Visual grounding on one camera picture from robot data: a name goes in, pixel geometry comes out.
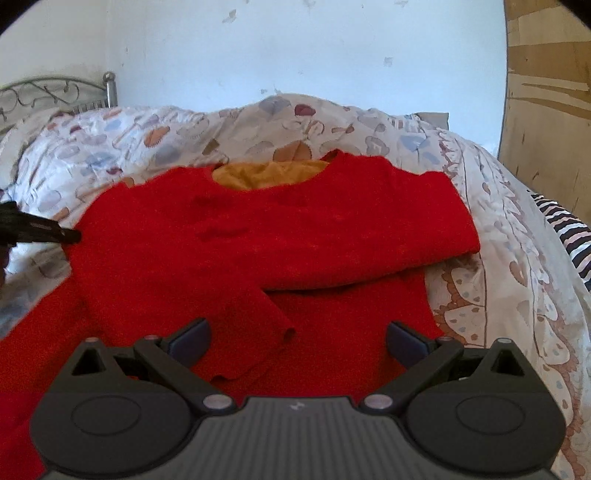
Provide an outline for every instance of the scrollwork headboard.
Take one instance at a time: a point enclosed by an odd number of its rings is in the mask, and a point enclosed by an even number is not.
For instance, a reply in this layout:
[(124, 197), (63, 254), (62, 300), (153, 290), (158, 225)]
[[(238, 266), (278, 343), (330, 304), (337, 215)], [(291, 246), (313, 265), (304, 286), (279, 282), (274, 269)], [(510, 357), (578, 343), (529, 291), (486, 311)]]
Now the scrollwork headboard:
[(106, 72), (103, 84), (67, 76), (22, 79), (0, 87), (0, 138), (20, 119), (49, 108), (82, 113), (117, 106), (115, 74)]

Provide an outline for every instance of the sweater sleeve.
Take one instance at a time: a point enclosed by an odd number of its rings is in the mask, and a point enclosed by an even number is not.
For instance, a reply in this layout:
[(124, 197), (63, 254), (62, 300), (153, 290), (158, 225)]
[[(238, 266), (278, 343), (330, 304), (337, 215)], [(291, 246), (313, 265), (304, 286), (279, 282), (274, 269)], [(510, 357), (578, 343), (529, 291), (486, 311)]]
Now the sweater sleeve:
[(198, 373), (206, 381), (240, 377), (281, 348), (290, 322), (190, 231), (144, 207), (145, 193), (150, 184), (115, 186), (85, 213), (77, 226), (83, 240), (69, 249), (80, 295), (113, 345), (207, 318), (212, 345)]

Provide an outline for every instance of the striped fabric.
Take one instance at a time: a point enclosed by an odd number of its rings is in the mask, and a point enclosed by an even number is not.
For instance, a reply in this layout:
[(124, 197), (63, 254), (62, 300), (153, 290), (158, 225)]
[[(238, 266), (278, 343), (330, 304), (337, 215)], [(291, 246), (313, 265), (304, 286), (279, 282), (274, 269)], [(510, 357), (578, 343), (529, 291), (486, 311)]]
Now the striped fabric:
[(585, 286), (591, 291), (591, 228), (576, 218), (558, 202), (532, 193), (535, 204), (562, 240), (566, 251), (579, 272)]

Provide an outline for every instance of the wrinkled fabric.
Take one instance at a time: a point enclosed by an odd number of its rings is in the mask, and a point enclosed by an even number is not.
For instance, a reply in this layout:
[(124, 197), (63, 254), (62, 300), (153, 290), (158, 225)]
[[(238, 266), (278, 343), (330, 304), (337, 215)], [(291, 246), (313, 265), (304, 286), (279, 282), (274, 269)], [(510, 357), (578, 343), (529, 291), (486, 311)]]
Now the wrinkled fabric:
[[(132, 345), (199, 317), (212, 344), (193, 370), (238, 403), (247, 395), (360, 401), (402, 371), (385, 347), (390, 322), (441, 335), (420, 267), (480, 248), (447, 176), (341, 152), (303, 183), (250, 192), (217, 184), (211, 168), (120, 184), (77, 227), (72, 276), (0, 342), (5, 419), (26, 421), (27, 394), (37, 398), (85, 338)], [(39, 347), (15, 364), (30, 345)], [(11, 402), (19, 394), (22, 406)], [(0, 471), (28, 480), (19, 468), (35, 458), (17, 455), (19, 435), (14, 422), (0, 431)]]

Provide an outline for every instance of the bedpost finial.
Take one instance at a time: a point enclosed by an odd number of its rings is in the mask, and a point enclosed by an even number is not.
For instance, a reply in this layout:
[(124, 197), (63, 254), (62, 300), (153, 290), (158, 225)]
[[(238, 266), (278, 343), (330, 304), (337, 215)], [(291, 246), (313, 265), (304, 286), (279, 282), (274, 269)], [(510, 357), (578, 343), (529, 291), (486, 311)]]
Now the bedpost finial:
[(103, 82), (105, 82), (105, 84), (107, 84), (108, 82), (114, 82), (115, 81), (115, 72), (106, 72), (103, 75)]

